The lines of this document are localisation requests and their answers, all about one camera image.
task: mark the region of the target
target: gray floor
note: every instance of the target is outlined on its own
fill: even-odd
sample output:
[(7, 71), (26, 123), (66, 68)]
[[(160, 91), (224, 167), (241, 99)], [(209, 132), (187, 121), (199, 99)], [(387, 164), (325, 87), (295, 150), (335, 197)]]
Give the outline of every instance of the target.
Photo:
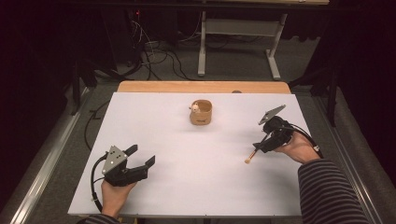
[[(304, 73), (306, 65), (315, 49), (318, 41), (307, 40), (300, 43), (297, 39), (282, 40), (276, 52), (276, 61), (283, 81), (291, 81)], [(264, 58), (263, 46), (268, 45), (267, 39), (255, 42), (242, 43), (234, 41), (222, 49), (208, 49), (206, 52), (206, 74), (198, 77), (198, 46), (180, 45), (172, 48), (161, 45), (162, 49), (173, 50), (181, 61), (182, 69), (187, 77), (199, 80), (249, 80), (270, 81), (272, 80), (267, 61)], [(221, 46), (219, 42), (209, 42), (209, 46)], [(152, 71), (162, 80), (182, 80), (175, 75), (173, 62), (169, 55), (158, 50), (158, 44), (148, 46), (148, 52), (154, 51), (155, 58), (150, 57)], [(144, 80), (148, 77), (149, 70), (142, 67), (136, 74), (130, 76), (134, 79)], [(79, 217), (67, 215), (68, 207), (74, 195), (85, 162), (89, 157), (84, 133), (87, 128), (88, 145), (92, 146), (101, 119), (91, 120), (87, 123), (92, 112), (96, 110), (117, 90), (118, 83), (114, 80), (99, 78), (99, 84), (95, 89), (85, 94), (86, 104), (80, 109), (79, 117), (75, 123), (68, 140), (64, 141), (64, 147), (56, 166), (49, 176), (47, 186), (40, 195), (37, 195), (37, 203), (33, 207), (31, 215), (25, 223), (76, 223)], [(335, 111), (336, 128), (330, 127), (323, 117), (325, 110), (325, 98), (312, 97), (307, 87), (299, 87), (292, 90), (297, 95), (305, 120), (314, 139), (323, 149), (324, 156), (333, 160), (346, 173), (352, 184), (356, 185), (356, 191), (361, 194), (361, 203), (366, 208), (366, 213), (373, 223), (396, 223), (396, 191), (389, 178), (376, 160), (373, 152), (368, 147), (361, 135), (359, 125), (351, 116), (347, 103), (342, 93), (337, 95)], [(6, 208), (0, 216), (0, 223), (9, 223), (20, 208), (25, 195), (34, 183), (37, 174), (46, 158), (52, 152), (54, 146), (59, 146), (59, 139), (63, 138), (64, 129), (70, 125), (72, 105), (69, 104), (58, 125), (54, 128), (46, 144), (38, 152), (29, 170), (19, 184), (15, 193), (9, 200)], [(106, 107), (98, 111), (98, 117), (102, 118), (106, 113)], [(172, 220), (150, 220), (150, 223), (168, 223)], [(197, 220), (179, 220), (181, 223), (196, 223)], [(302, 223), (300, 217), (279, 217), (259, 219), (213, 219), (212, 223)]]

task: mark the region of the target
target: brown container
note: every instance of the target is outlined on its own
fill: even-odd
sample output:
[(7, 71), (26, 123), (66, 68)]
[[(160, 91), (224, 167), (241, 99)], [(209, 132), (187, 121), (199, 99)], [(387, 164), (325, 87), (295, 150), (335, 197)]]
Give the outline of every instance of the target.
[(199, 111), (190, 113), (190, 120), (195, 125), (206, 125), (212, 120), (212, 103), (207, 100), (196, 100), (192, 102), (191, 108), (194, 104), (198, 104)]

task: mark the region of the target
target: person's left hand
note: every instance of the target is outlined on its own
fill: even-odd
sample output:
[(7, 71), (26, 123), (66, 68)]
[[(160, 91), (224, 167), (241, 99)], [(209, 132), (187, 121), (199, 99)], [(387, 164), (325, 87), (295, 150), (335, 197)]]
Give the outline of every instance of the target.
[(126, 199), (128, 198), (129, 192), (135, 185), (136, 183), (124, 187), (114, 187), (104, 180), (102, 182), (102, 214), (118, 218), (120, 210), (125, 205)]

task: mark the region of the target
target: white tabletop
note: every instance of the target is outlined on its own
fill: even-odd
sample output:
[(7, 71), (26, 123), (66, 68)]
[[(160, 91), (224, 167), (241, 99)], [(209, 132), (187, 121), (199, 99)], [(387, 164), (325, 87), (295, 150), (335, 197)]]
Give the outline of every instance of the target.
[[(206, 99), (213, 105), (206, 126), (190, 123), (189, 106)], [(116, 146), (138, 145), (128, 168), (156, 163), (148, 179), (130, 193), (121, 213), (137, 217), (299, 216), (297, 169), (284, 154), (259, 151), (244, 160), (265, 133), (258, 122), (268, 110), (308, 131), (293, 94), (271, 93), (114, 93), (68, 213), (97, 214), (92, 202), (93, 164)], [(95, 178), (102, 177), (103, 162)], [(101, 198), (100, 183), (95, 185)]]

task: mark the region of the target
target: striped sleeve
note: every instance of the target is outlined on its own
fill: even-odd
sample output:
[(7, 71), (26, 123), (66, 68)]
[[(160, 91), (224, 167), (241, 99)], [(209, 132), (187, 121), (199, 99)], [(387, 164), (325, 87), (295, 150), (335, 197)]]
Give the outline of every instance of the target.
[(114, 217), (109, 217), (106, 215), (93, 215), (87, 217), (85, 224), (120, 224), (118, 220)]
[(331, 161), (304, 164), (298, 176), (304, 224), (369, 223), (354, 189)]

